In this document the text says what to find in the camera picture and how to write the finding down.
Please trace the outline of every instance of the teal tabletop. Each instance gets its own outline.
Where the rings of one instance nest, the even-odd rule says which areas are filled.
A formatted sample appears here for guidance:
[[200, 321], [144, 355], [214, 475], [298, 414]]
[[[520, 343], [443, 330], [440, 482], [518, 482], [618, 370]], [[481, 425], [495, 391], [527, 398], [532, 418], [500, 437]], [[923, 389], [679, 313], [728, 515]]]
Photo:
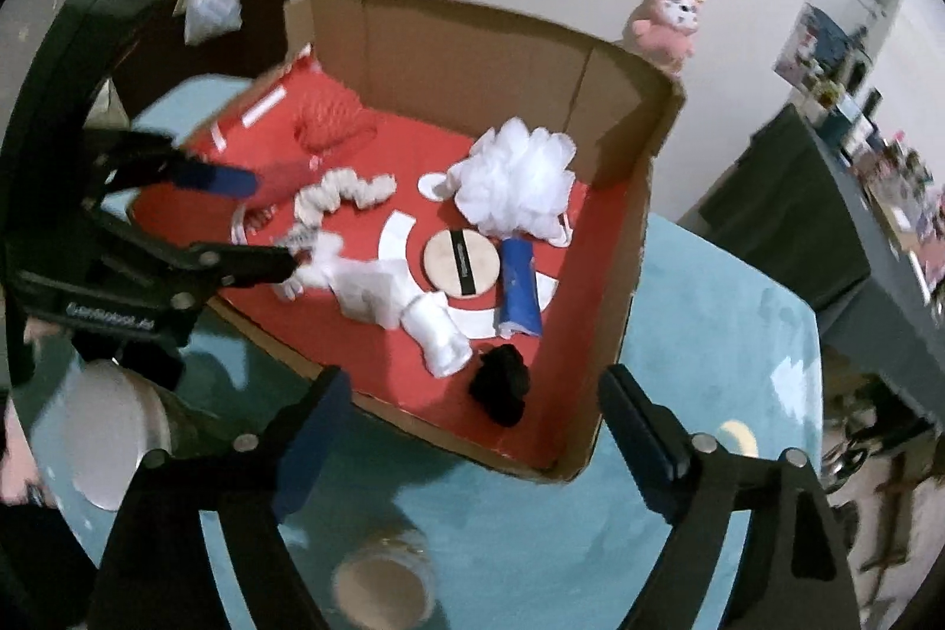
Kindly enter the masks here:
[[[185, 135], [246, 81], [186, 81], [143, 114], [141, 127]], [[110, 202], [121, 210], [124, 201]], [[205, 312], [183, 350], [178, 395], [224, 419], [262, 427], [305, 383]], [[14, 402], [61, 512], [100, 560], [113, 514], [71, 481], [63, 446], [64, 394], [80, 361], [65, 339], [36, 351], [37, 375]], [[651, 215], [641, 282], [620, 357], [649, 397], [690, 432], [731, 451], [775, 458], [788, 446], [820, 456], [821, 375], [816, 321], [788, 290], [664, 219]], [[732, 517], [696, 627], [718, 626], [745, 540]], [[333, 627], [331, 574], [380, 531], [422, 532], [436, 572], [432, 630], [608, 630], [646, 581], [669, 527], [649, 512], [610, 433], [570, 484], [509, 478], [358, 414], [310, 500], [281, 527], [296, 567]], [[217, 587], [235, 630], [253, 627], [216, 515], [203, 529]]]

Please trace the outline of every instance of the pink plush toy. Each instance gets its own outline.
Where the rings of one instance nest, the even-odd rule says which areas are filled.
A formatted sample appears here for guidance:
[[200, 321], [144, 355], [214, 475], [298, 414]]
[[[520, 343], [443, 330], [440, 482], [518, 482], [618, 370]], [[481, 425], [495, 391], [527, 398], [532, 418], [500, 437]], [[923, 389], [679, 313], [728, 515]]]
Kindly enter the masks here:
[[691, 36], [699, 28], [699, 8], [705, 0], [651, 0], [649, 19], [633, 23], [640, 49], [657, 65], [682, 70], [696, 48]]

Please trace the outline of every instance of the white printed arc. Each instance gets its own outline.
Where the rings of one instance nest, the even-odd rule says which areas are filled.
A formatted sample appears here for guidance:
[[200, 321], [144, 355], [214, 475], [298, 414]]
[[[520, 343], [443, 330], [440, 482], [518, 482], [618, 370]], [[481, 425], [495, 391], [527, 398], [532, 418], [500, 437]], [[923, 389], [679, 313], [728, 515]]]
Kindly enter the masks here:
[[[416, 218], [405, 214], [403, 211], [394, 210], [390, 213], [384, 228], [381, 230], [381, 238], [377, 243], [377, 259], [406, 259], [408, 256], [408, 237]], [[537, 304], [544, 311], [551, 303], [558, 288], [558, 281], [545, 273], [535, 273], [537, 283]], [[421, 286], [414, 280], [413, 274], [408, 273], [408, 279], [412, 283], [412, 289], [416, 292], [422, 292]], [[460, 328], [460, 331], [471, 340], [490, 340], [498, 336], [496, 330], [496, 309], [485, 308], [480, 311], [468, 311], [467, 309], [449, 308], [450, 317]]]

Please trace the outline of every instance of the blue packet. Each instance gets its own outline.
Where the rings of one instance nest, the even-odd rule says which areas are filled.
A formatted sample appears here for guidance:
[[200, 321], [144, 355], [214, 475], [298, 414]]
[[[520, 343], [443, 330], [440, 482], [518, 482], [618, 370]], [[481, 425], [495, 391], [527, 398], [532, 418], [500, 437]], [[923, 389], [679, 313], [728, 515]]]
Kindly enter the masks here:
[[499, 336], [507, 340], [521, 332], [542, 336], [542, 311], [537, 305], [535, 248], [530, 240], [505, 239], [499, 245], [502, 263], [502, 306]]

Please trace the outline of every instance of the cardboard box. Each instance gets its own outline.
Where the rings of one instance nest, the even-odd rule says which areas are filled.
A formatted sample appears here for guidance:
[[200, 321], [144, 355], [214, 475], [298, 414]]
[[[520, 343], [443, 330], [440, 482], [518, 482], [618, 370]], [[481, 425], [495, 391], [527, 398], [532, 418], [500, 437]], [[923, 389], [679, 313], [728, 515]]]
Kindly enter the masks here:
[[[356, 90], [368, 107], [469, 138], [512, 116], [531, 128], [567, 132], [578, 144], [572, 164], [578, 179], [601, 191], [601, 199], [610, 196], [611, 205], [620, 196], [618, 207], [609, 211], [622, 212], [622, 219], [605, 228], [613, 235], [612, 257], [600, 268], [606, 279], [597, 317], [582, 319], [592, 341], [583, 366], [569, 373], [575, 378], [573, 403], [553, 460], [542, 466], [515, 461], [502, 454], [498, 443], [460, 438], [369, 393], [356, 394], [364, 410], [446, 451], [520, 477], [573, 479], [589, 462], [597, 439], [598, 377], [622, 347], [640, 275], [652, 162], [682, 107], [679, 83], [622, 48], [546, 21], [471, 4], [300, 0], [287, 4], [285, 20], [290, 53], [314, 43], [325, 72]], [[272, 82], [271, 74], [263, 76], [235, 100], [236, 106], [251, 105]], [[233, 105], [221, 113], [230, 110]], [[211, 306], [299, 375], [318, 375], [318, 364], [232, 303], [216, 299]], [[354, 384], [357, 390], [356, 377]]]

